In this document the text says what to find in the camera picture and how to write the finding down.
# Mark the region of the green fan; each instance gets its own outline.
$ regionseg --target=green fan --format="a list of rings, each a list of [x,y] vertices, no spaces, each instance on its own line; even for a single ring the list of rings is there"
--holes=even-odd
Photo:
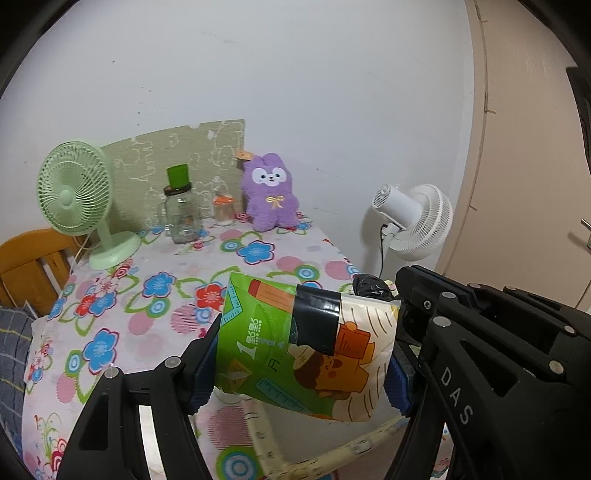
[[[87,235],[97,230],[100,244],[90,252],[94,270],[106,270],[129,258],[141,243],[132,232],[111,235],[107,215],[113,203],[111,160],[84,142],[58,145],[44,160],[37,177],[37,200],[44,217],[58,232]]]

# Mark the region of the wooden chair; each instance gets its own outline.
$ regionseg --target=wooden chair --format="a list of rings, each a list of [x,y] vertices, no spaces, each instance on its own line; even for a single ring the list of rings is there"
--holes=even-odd
[[[70,273],[65,249],[75,255],[79,247],[73,237],[51,228],[23,233],[0,245],[0,304],[22,307],[28,300],[39,315],[49,314],[59,292],[47,277],[41,259],[63,288]]]

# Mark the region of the table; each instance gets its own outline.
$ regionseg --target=table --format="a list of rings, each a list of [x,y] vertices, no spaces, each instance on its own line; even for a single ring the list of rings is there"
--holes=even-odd
[[[200,240],[188,245],[175,245],[155,228],[140,232],[140,249],[109,271],[93,271],[82,261],[47,321],[38,320],[41,325],[35,326],[22,420],[24,461],[34,476],[38,480],[55,478],[72,428],[106,367],[114,364],[126,373],[152,369],[205,335],[223,309],[231,272],[349,291],[358,270],[311,219],[302,213],[298,219],[295,229],[276,228],[266,233],[254,232],[245,215],[238,215],[231,226],[205,220]],[[228,462],[240,461],[252,479],[258,480],[262,471],[242,409],[228,399],[223,394],[212,395],[194,417],[200,448],[214,477],[232,478]],[[382,416],[389,408],[384,405]],[[150,472],[153,479],[160,480],[164,474],[153,431],[150,435],[150,410],[143,408],[141,415]],[[306,422],[317,420],[283,411],[272,416],[281,424],[300,421],[312,429],[308,431],[314,426]],[[337,445],[344,443],[343,427],[335,431]],[[358,431],[356,427],[350,438],[359,435]],[[283,440],[290,448],[289,437]],[[385,458],[384,465],[389,464],[395,446],[380,448],[382,453],[376,449],[364,462],[375,463],[371,455],[377,454]],[[357,464],[330,477],[360,478],[355,473],[360,468]],[[366,467],[361,468],[368,478]],[[378,477],[383,478],[383,473],[376,472]],[[248,480],[249,476],[240,478]]]

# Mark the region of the door handle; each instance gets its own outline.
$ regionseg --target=door handle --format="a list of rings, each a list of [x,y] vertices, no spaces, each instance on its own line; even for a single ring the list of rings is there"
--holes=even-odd
[[[589,223],[584,218],[581,218],[581,225],[591,232],[591,223]],[[589,240],[587,240],[587,248],[591,250],[591,235],[589,235]]]

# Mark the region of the cable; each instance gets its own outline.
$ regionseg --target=cable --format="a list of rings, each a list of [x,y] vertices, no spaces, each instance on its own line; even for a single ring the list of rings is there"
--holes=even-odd
[[[382,258],[382,266],[379,269],[379,277],[380,278],[382,278],[382,273],[384,273],[384,237],[382,236],[382,233],[384,232],[384,229],[387,226],[388,226],[388,224],[385,223],[379,229],[379,254],[380,254],[380,257]]]
[[[80,245],[78,243],[78,240],[76,239],[76,237],[74,237],[74,243],[76,245],[78,245],[80,247],[80,249],[78,250],[78,253],[74,257],[74,261],[72,262],[72,265],[70,265],[70,273],[68,274],[68,277],[72,276],[72,272],[74,271],[74,267],[78,263],[78,255],[80,255],[80,252],[82,252],[83,250],[93,250],[93,248],[85,248],[85,245],[89,239],[90,239],[90,235],[86,235],[86,239],[84,240],[84,243],[82,245]]]
[[[82,243],[82,245],[80,245],[80,244],[78,243],[78,237],[76,237],[76,236],[73,236],[72,238],[74,239],[74,243],[76,244],[76,246],[77,246],[78,248],[80,248],[80,249],[83,249],[83,250],[94,250],[94,249],[97,247],[97,245],[95,245],[95,246],[93,246],[93,247],[85,247],[85,245],[86,245],[86,242],[87,242],[87,241],[88,241],[88,239],[90,238],[90,234],[86,235],[86,238],[85,238],[85,240],[84,240],[84,243]]]

